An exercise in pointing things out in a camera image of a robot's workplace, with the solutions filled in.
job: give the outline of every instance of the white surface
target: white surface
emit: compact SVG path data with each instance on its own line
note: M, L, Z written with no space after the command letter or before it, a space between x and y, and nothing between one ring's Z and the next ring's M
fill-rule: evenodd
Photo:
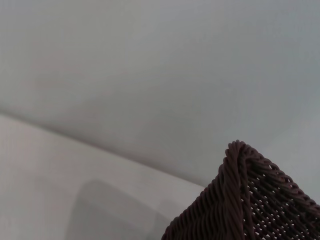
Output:
M201 190L0 116L1 240L159 240Z
M240 139L320 200L320 1L0 3L4 112L203 186Z

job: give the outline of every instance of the woven texture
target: woven texture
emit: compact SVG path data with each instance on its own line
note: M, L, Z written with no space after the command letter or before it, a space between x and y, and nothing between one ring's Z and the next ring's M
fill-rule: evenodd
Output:
M162 240L320 240L320 206L269 159L234 141L218 175Z

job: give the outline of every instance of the white wall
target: white wall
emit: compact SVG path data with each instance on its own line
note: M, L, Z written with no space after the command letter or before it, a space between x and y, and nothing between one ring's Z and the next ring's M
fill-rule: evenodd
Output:
M160 240L202 186L0 114L1 240Z
M3 112L202 185L240 139L319 192L319 1L0 3Z

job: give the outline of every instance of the wicker basket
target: wicker basket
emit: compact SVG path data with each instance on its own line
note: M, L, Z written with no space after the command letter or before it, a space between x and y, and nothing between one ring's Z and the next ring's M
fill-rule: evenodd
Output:
M269 159L234 141L216 178L162 240L320 239L320 206Z

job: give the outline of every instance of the gray wall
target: gray wall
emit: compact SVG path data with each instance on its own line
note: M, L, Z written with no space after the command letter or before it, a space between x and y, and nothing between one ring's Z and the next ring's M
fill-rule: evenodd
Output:
M0 3L1 111L197 184L236 139L320 180L319 1Z

